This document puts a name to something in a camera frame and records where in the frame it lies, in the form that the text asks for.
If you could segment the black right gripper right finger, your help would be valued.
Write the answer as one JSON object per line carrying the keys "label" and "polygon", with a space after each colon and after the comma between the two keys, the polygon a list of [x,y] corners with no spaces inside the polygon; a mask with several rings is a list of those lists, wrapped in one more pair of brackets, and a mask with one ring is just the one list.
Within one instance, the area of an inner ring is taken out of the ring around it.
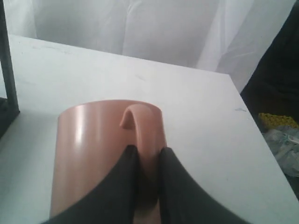
{"label": "black right gripper right finger", "polygon": [[168,147],[159,154],[158,188],[163,224],[247,223],[205,192]]}

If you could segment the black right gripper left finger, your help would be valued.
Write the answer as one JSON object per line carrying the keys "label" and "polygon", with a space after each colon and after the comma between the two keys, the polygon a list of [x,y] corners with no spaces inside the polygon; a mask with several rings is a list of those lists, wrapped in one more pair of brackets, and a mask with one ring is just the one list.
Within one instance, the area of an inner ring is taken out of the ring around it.
{"label": "black right gripper left finger", "polygon": [[107,176],[77,203],[50,218],[49,224],[132,224],[139,156],[127,146]]}

